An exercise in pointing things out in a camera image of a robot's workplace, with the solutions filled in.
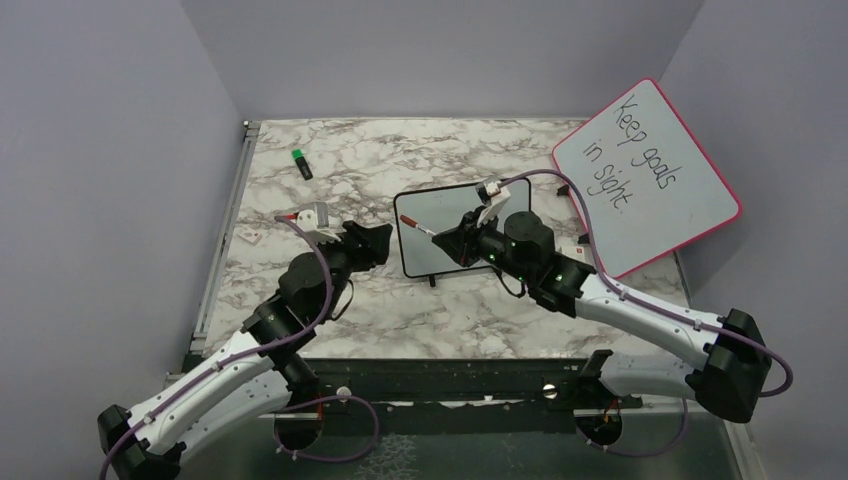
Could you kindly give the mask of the red whiteboard marker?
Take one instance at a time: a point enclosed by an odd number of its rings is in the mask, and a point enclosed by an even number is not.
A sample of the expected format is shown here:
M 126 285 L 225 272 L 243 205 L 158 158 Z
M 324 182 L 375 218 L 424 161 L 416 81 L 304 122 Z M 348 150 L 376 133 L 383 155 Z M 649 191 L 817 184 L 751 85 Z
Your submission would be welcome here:
M 415 230 L 417 230 L 417 231 L 419 231 L 419 232 L 422 232 L 422 233 L 424 233 L 425 235 L 427 235 L 427 236 L 429 236 L 429 237 L 434 237 L 434 236 L 436 235 L 436 232 L 435 232 L 435 231 L 433 231 L 433 230 L 431 230 L 430 228 L 428 228 L 428 227 L 424 226 L 424 225 L 423 225 L 423 224 L 421 224 L 420 222 L 417 222 L 416 220 L 412 219 L 411 217 L 408 217 L 408 216 L 406 216 L 406 215 L 401 215 L 401 216 L 399 217 L 399 219 L 400 219 L 400 221 L 401 221 L 404 225 L 406 225 L 406 226 L 408 226 L 408 227 L 410 227 L 410 228 L 413 228 L 413 229 L 415 229 Z

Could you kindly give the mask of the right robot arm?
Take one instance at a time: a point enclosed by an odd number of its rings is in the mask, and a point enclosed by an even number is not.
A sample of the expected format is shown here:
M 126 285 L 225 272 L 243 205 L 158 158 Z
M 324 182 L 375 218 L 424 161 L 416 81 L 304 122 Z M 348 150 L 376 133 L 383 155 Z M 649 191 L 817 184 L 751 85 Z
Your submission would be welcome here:
M 540 307 L 603 323 L 652 343 L 663 354 L 611 354 L 577 380 L 579 398 L 600 407 L 614 396 L 649 394 L 694 400 L 734 423 L 749 422 L 772 366 L 762 334 L 748 313 L 690 310 L 603 276 L 560 252 L 534 213 L 478 225 L 466 213 L 458 226 L 431 241 L 460 266 L 485 262 L 519 280 Z

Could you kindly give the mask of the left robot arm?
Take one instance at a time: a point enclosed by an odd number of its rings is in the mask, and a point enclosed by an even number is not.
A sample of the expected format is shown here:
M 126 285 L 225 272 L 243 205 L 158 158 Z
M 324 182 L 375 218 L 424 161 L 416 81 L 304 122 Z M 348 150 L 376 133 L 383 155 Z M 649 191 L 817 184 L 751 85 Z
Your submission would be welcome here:
M 174 479 L 221 437 L 273 411 L 321 403 L 319 380 L 298 351 L 330 320 L 354 273 L 386 263 L 392 226 L 345 221 L 339 233 L 283 215 L 310 250 L 296 256 L 274 294 L 213 354 L 163 391 L 97 418 L 104 479 Z

